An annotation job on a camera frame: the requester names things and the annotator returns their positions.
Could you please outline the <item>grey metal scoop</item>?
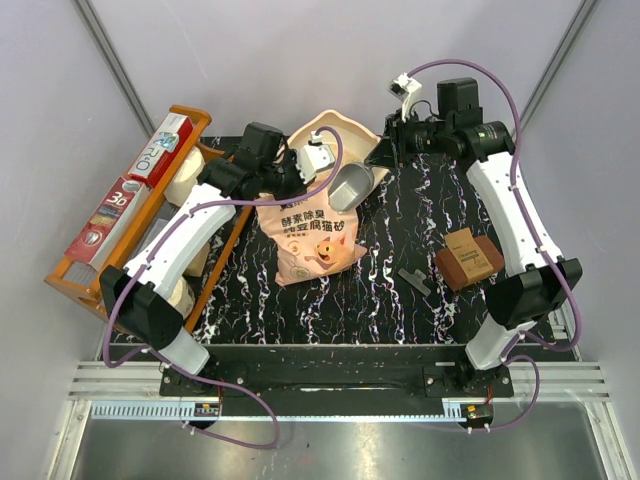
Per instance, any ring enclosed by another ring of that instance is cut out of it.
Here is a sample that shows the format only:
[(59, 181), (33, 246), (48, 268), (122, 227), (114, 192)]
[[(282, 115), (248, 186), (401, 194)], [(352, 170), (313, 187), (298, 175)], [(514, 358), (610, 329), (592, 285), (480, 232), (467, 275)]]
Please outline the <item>grey metal scoop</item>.
[(328, 190), (328, 202), (336, 212), (347, 212), (358, 207), (372, 192), (375, 185), (373, 170), (363, 163), (344, 165)]

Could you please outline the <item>pink cat litter bag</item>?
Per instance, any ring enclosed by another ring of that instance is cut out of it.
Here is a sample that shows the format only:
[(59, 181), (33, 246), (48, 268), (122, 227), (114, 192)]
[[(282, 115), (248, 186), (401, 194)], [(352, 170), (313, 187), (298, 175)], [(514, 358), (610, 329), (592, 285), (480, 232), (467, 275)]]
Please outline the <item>pink cat litter bag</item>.
[(357, 212), (334, 210), (326, 190), (256, 212), (260, 229), (276, 244), (275, 282), (281, 287), (340, 273), (366, 254), (357, 241)]

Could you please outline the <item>grey bag clip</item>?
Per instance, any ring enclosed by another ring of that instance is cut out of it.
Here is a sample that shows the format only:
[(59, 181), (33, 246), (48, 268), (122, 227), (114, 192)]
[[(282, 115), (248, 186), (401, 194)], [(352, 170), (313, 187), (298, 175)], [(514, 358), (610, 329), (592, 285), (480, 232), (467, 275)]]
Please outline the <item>grey bag clip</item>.
[(426, 285), (427, 275), (421, 270), (415, 269), (414, 272), (411, 273), (404, 268), (400, 268), (398, 275), (423, 296), (428, 297), (430, 295), (431, 290)]

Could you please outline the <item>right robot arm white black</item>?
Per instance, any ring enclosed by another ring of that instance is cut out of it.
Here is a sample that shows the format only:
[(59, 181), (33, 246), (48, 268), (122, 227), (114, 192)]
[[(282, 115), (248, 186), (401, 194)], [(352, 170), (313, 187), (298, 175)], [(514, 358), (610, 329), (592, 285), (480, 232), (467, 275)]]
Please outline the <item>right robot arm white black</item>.
[(438, 111), (426, 119), (413, 110), (421, 90), (406, 73), (390, 83), (390, 93), (402, 104), (386, 117), (382, 143), (366, 162), (400, 168), (420, 154), (444, 154), (455, 160), (489, 214), (506, 277), (487, 289), (487, 316), (465, 347), (465, 365), (454, 373), (458, 390), (476, 396), (516, 340), (563, 306), (583, 270), (547, 233), (520, 169), (512, 164), (514, 140), (503, 122), (485, 120), (476, 80), (438, 83)]

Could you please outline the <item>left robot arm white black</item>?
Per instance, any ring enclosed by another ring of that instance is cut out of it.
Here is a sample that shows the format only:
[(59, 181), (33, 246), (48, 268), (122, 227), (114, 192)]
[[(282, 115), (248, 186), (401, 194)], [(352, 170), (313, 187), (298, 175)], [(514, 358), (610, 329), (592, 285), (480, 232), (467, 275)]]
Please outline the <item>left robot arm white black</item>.
[(184, 316), (169, 298), (188, 264), (239, 206), (255, 205), (262, 194), (270, 203), (297, 200), (319, 171), (334, 163), (313, 135), (302, 147), (288, 146), (284, 134), (252, 122), (239, 144), (206, 162), (183, 205), (157, 236), (125, 266), (108, 265), (100, 286), (110, 326), (141, 339), (166, 363), (183, 370), (182, 384), (195, 395), (213, 390), (210, 355), (187, 331)]

